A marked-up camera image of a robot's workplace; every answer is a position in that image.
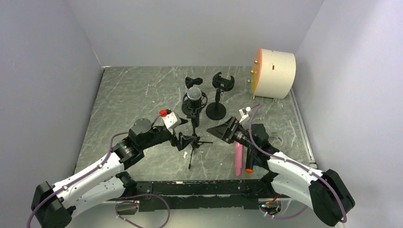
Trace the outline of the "pink microphone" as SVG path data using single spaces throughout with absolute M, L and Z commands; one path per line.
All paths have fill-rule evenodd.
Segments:
M 242 173 L 243 166 L 243 145 L 235 143 L 235 175 L 239 177 Z

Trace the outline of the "black round-base shock-mount stand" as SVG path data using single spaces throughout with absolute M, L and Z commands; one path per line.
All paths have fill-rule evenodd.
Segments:
M 224 92 L 228 92 L 233 89 L 235 84 L 235 78 L 230 76 L 230 79 L 223 78 L 222 72 L 218 72 L 213 76 L 212 85 L 216 89 L 215 102 L 207 105 L 206 115 L 211 120 L 221 120 L 226 115 L 226 108 L 221 103 L 221 96 Z

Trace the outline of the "black tripod microphone stand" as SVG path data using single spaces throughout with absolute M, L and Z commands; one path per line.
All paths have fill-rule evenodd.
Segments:
M 186 115 L 186 117 L 188 119 L 191 120 L 191 118 L 188 116 L 188 114 L 190 113 L 190 110 L 188 109 L 188 97 L 187 97 L 187 92 L 184 95 L 183 99 L 182 99 L 182 112 Z M 207 95 L 202 91 L 202 97 L 201 97 L 201 112 L 204 109 L 204 107 L 206 106 L 207 102 L 208 102 L 208 98 Z M 200 137 L 196 134 L 196 127 L 194 126 L 194 124 L 192 123 L 192 136 L 196 137 L 196 140 L 193 141 L 191 143 L 192 146 L 192 152 L 191 152 L 191 156 L 190 156 L 190 161 L 189 161 L 189 165 L 188 165 L 188 169 L 191 168 L 191 163 L 192 163 L 192 156 L 193 156 L 193 152 L 198 149 L 201 145 L 205 144 L 205 143 L 212 143 L 212 142 L 207 142 L 207 141 L 200 141 Z

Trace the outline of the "black microphone orange end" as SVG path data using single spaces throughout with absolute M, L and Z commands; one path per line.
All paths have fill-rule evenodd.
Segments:
M 246 173 L 253 173 L 253 167 L 255 163 L 255 150 L 252 147 L 248 147 L 247 149 L 247 156 L 245 162 L 245 172 Z

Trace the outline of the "grey-head microphone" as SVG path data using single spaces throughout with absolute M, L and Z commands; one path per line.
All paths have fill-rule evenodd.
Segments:
M 190 110 L 188 116 L 191 118 L 194 126 L 198 127 L 200 125 L 200 112 L 202 109 L 202 92 L 200 88 L 196 86 L 189 88 L 187 97 L 189 100 L 188 109 Z

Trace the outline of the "black round-base clip stand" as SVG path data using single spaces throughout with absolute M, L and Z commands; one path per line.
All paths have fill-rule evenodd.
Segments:
M 200 77 L 190 78 L 188 76 L 185 77 L 185 86 L 187 89 L 190 89 L 193 86 L 199 86 L 203 83 L 203 79 Z

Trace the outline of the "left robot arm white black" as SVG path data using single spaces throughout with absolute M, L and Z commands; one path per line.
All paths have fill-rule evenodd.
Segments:
M 164 142 L 181 151 L 194 136 L 176 134 L 186 119 L 175 113 L 162 118 L 163 125 L 138 119 L 127 131 L 112 136 L 106 154 L 82 171 L 54 184 L 39 184 L 34 193 L 26 227 L 37 219 L 43 228 L 64 228 L 82 212 L 111 199 L 129 200 L 137 183 L 127 172 L 144 157 L 144 150 Z

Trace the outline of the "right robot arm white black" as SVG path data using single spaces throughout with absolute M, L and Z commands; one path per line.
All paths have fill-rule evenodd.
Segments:
M 261 123 L 244 128 L 231 117 L 225 123 L 207 129 L 207 132 L 224 142 L 237 142 L 247 147 L 244 170 L 252 173 L 261 167 L 268 173 L 261 178 L 262 193 L 273 197 L 286 195 L 311 208 L 326 225 L 342 222 L 355 200 L 339 174 L 329 169 L 321 171 L 289 158 L 269 142 L 269 134 Z

